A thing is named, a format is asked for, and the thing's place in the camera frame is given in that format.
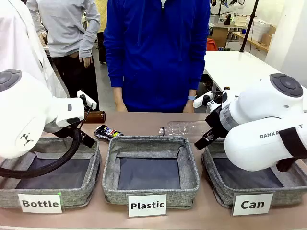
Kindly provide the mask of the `blue person's left hand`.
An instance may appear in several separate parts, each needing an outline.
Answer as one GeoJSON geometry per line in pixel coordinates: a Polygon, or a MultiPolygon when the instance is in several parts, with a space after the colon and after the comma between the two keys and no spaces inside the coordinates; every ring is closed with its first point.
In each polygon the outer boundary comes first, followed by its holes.
{"type": "Polygon", "coordinates": [[[193,100],[187,100],[183,113],[194,113],[193,100]]]}

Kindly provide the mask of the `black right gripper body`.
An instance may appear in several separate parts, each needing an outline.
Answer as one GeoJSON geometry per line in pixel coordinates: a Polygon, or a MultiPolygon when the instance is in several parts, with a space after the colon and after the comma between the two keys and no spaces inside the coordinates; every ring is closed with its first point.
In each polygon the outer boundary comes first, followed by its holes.
{"type": "Polygon", "coordinates": [[[219,105],[205,118],[206,123],[211,127],[211,129],[204,134],[207,142],[214,142],[218,138],[226,138],[228,134],[228,131],[220,121],[220,111],[221,106],[219,105]]]}

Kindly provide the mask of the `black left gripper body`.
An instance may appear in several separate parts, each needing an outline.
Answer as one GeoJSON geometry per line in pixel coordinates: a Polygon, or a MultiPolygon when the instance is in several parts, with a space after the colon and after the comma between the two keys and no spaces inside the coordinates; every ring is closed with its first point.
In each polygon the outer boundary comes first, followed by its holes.
{"type": "Polygon", "coordinates": [[[60,131],[54,132],[53,135],[59,138],[79,138],[80,131],[76,125],[69,125],[67,127],[62,128],[60,131]]]}

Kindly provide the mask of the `grey person's right hand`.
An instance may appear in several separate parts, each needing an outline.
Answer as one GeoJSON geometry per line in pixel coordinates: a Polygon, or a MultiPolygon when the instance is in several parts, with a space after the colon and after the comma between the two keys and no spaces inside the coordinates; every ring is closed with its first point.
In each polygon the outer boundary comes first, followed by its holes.
{"type": "Polygon", "coordinates": [[[38,35],[40,43],[42,44],[43,47],[47,46],[47,33],[45,31],[39,33],[38,35]]]}

